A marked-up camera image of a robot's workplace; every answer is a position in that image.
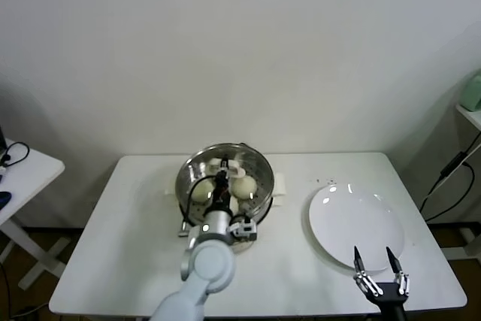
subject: wire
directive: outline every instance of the wire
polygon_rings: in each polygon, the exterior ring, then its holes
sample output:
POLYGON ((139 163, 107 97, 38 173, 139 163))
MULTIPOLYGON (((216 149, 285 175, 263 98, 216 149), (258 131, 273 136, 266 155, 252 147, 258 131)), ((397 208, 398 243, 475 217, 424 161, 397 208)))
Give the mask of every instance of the wire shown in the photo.
POLYGON ((184 212, 182 207, 180 207, 180 210, 182 211, 183 213, 183 221, 184 222, 188 222, 191 226, 193 226, 194 224, 192 223, 191 220, 189 220, 189 213, 190 213, 190 204, 192 203, 192 194, 194 192, 194 189, 196 188, 196 186, 198 186, 198 184, 200 182, 202 182, 203 180, 208 180, 210 178, 215 178, 216 176, 215 175, 209 175, 209 176, 205 176, 205 177, 202 177, 202 178, 199 178, 198 180, 196 180, 196 182, 194 183, 194 185, 192 186, 192 188, 190 189, 189 191, 189 196, 187 197, 187 206, 186 206, 186 211, 184 212))
POLYGON ((8 284, 7 272, 5 271, 5 268, 3 267, 3 264, 1 262, 0 262, 0 268, 2 269, 3 278, 5 279, 5 285, 7 287, 7 305, 8 305, 7 315, 8 315, 8 319, 11 319, 10 312, 12 310, 12 304, 11 304, 11 297, 10 297, 10 285, 8 284))
POLYGON ((7 147, 6 151, 5 151, 5 154, 2 156, 2 160, 1 160, 1 164, 8 168, 8 167, 11 167, 12 165, 16 165, 17 163, 20 163, 21 161, 24 161, 30 154, 30 147, 27 143, 24 143, 24 142, 15 142, 15 143, 12 143, 10 146, 7 147), (23 158, 21 159, 18 159, 17 161, 14 161, 12 163, 7 163, 7 161, 10 161, 11 159, 11 155, 8 154, 8 152, 16 145, 22 145, 26 148, 26 153, 25 155, 23 156, 23 158))
POLYGON ((481 132, 478 133, 478 135, 474 138, 474 140, 471 142, 468 148, 466 148, 465 153, 468 153, 471 147, 476 143, 478 138, 481 136, 481 132))
POLYGON ((422 210, 424 210, 424 206, 426 206, 426 202, 428 201, 429 197, 431 196, 432 192, 436 189, 436 186, 439 184, 440 181, 443 180, 443 177, 439 177, 436 182, 434 182, 433 186, 429 190, 428 194, 424 197, 422 200, 422 205, 421 208, 419 209, 419 212, 422 213, 422 210))
POLYGON ((476 179, 476 175, 474 173, 473 167, 471 167, 466 162, 463 162, 463 166, 469 168, 469 170, 471 171, 471 182, 469 183, 469 186, 467 187, 466 192, 464 192, 464 194, 461 196, 461 198, 455 204, 453 204, 451 207, 447 208, 443 212, 439 212, 437 215, 435 215, 433 217, 429 217, 426 220, 426 222, 431 221, 435 218, 438 218, 439 216, 441 216, 441 215, 445 214, 446 212, 449 212, 450 210, 452 210, 454 207, 456 207, 458 204, 460 204, 466 198, 467 194, 471 191, 471 188, 473 188, 474 180, 476 179))
POLYGON ((19 317, 27 316, 31 313, 37 312, 38 310, 40 310, 41 308, 44 308, 47 305, 48 305, 48 302, 45 302, 44 304, 41 304, 40 306, 37 306, 36 308, 34 308, 32 310, 29 310, 29 311, 24 312, 24 313, 19 313, 18 315, 12 316, 11 319, 17 319, 19 317))
POLYGON ((479 143, 476 148, 474 148, 474 150, 470 151, 463 159, 462 161, 459 162, 459 165, 457 165, 446 177, 443 178, 442 181, 440 181, 437 186, 434 187, 434 189, 427 195, 424 197, 423 199, 423 203, 425 203, 425 200, 429 197, 431 197, 457 170, 459 167, 461 167, 461 165, 463 163, 465 163, 467 161, 468 158, 470 158, 473 154, 475 154, 475 152, 481 148, 481 143, 479 143))

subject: stainless steel pot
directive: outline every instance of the stainless steel pot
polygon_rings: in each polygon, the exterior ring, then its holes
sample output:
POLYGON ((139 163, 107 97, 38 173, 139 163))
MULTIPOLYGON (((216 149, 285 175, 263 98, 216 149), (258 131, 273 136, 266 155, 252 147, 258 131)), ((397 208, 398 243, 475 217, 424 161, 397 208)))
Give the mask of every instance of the stainless steel pot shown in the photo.
MULTIPOLYGON (((193 184, 205 177, 207 165, 213 158, 227 157, 235 159, 240 166, 257 182, 257 192, 253 199, 242 201, 241 214, 260 223, 271 208, 274 190, 274 173, 267 159, 257 150, 246 144, 222 143, 204 148, 192 155, 182 165, 175 182, 175 195, 180 209, 185 214, 189 191, 193 184)), ((208 204, 191 204, 188 221, 191 225, 199 225, 204 221, 204 212, 208 204)))

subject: green container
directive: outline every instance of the green container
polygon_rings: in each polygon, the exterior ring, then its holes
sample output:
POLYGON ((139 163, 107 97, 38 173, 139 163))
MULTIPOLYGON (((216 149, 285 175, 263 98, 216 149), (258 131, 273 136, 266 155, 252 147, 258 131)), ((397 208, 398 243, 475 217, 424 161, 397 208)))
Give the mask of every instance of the green container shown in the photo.
POLYGON ((481 110, 481 71, 466 83, 459 104, 471 112, 481 110))

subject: white plate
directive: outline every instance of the white plate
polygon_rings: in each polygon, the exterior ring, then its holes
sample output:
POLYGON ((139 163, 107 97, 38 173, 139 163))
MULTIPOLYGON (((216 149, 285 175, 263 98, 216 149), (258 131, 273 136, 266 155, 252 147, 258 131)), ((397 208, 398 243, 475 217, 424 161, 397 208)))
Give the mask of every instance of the white plate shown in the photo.
POLYGON ((367 271, 388 268, 386 246, 396 257, 404 248, 404 230, 394 211, 378 195, 351 183, 321 189, 310 203, 309 222, 321 246, 351 268, 354 246, 367 271))

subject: table leg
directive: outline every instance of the table leg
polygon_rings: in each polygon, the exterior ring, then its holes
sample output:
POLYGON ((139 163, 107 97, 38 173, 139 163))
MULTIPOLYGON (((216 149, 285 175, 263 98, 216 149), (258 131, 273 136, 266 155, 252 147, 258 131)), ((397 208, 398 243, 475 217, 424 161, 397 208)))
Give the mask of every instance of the table leg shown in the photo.
POLYGON ((55 259, 51 254, 45 252, 12 220, 6 220, 0 226, 0 231, 5 233, 13 242, 36 258, 42 264, 44 269, 57 277, 62 276, 65 264, 58 259, 55 259))
MULTIPOLYGON (((49 250, 48 254, 52 257, 57 257, 70 243, 70 240, 67 238, 60 238, 49 250)), ((34 282, 37 280, 42 272, 45 271, 44 265, 40 262, 37 262, 35 266, 33 266, 29 272, 25 276, 23 276, 22 280, 18 283, 18 287, 25 290, 28 289, 34 282)))
POLYGON ((10 254, 10 251, 12 251, 12 248, 14 248, 14 246, 15 246, 15 242, 10 240, 10 242, 8 242, 7 246, 5 246, 5 248, 3 249, 2 254, 0 254, 0 263, 3 264, 5 262, 8 255, 10 254))
POLYGON ((448 261, 457 259, 477 259, 481 263, 481 235, 474 237, 470 229, 459 230, 466 240, 467 245, 464 247, 444 247, 441 250, 448 261))

